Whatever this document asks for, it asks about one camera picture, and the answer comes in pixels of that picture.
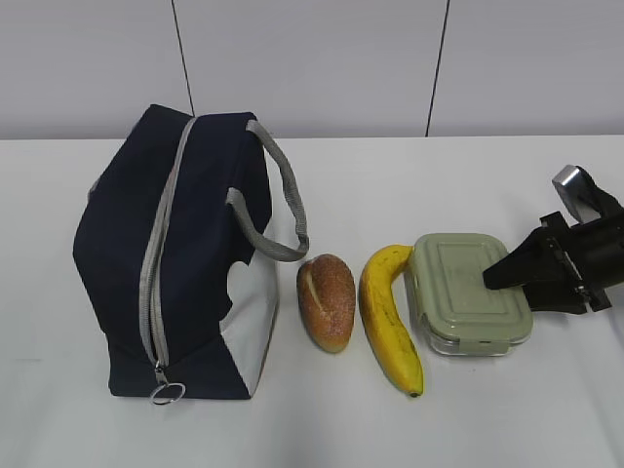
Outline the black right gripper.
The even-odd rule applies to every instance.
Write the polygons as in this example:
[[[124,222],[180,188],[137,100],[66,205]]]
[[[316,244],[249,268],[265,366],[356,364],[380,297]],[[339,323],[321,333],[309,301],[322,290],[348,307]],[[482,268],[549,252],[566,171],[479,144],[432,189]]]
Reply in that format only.
[[[623,206],[599,188],[602,216],[570,226],[559,213],[541,218],[511,253],[483,273],[485,286],[524,286],[533,312],[582,315],[611,306],[605,290],[623,282]],[[543,286],[525,286],[545,283]]]

